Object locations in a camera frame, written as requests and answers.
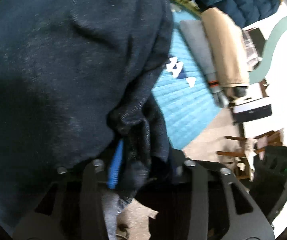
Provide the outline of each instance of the gray fabric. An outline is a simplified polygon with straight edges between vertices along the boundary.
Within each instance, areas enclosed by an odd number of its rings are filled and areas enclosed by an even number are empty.
[[[101,202],[109,240],[117,240],[117,216],[128,205],[128,202],[122,200],[117,193],[109,189],[102,190]]]
[[[198,20],[180,21],[180,28],[208,83],[211,84],[211,82],[217,81],[212,52],[202,22]],[[222,93],[222,88],[219,85],[210,86],[210,91],[219,107],[225,108],[228,106],[229,100]]]
[[[241,98],[247,94],[247,88],[248,87],[233,87],[232,90],[236,97]]]

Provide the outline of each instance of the black speaker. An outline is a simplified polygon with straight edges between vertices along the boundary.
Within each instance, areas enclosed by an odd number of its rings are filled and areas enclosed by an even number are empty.
[[[287,147],[266,146],[263,160],[254,158],[254,167],[249,193],[272,223],[287,201]]]
[[[271,115],[272,109],[269,97],[237,105],[232,110],[235,123],[249,122]]]

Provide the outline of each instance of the tan fabric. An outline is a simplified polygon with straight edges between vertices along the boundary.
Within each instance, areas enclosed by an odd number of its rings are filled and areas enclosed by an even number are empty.
[[[249,85],[247,54],[241,29],[218,8],[201,14],[222,87]]]

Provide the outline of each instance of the metal bolt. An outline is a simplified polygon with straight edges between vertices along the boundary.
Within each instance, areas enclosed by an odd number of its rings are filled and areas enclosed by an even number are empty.
[[[182,169],[182,166],[179,166],[176,168],[176,175],[177,176],[181,176],[183,173],[183,169]]]
[[[92,165],[98,167],[98,166],[102,166],[104,165],[104,161],[103,160],[100,160],[100,159],[95,159],[92,161]]]
[[[228,168],[221,168],[220,173],[223,175],[229,175],[229,174],[231,174],[231,170]]]
[[[65,174],[67,172],[67,169],[65,167],[58,167],[57,172],[59,174]]]
[[[193,161],[193,160],[185,160],[185,161],[184,161],[184,164],[185,164],[187,167],[194,167],[194,166],[196,166],[196,162]]]
[[[103,171],[105,169],[105,163],[103,160],[100,160],[100,159],[93,160],[92,165],[94,165],[96,167],[95,172],[100,172],[100,171]]]

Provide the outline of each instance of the blue rug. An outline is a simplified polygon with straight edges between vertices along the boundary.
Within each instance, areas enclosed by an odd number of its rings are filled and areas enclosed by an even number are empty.
[[[181,20],[196,19],[182,10],[174,12],[175,28],[170,54],[183,62],[183,71],[187,77],[195,77],[194,87],[189,87],[185,78],[173,78],[172,73],[164,70],[152,92],[165,117],[167,133],[176,149],[183,149],[216,117],[216,106],[202,71],[196,64],[188,46],[179,31]]]

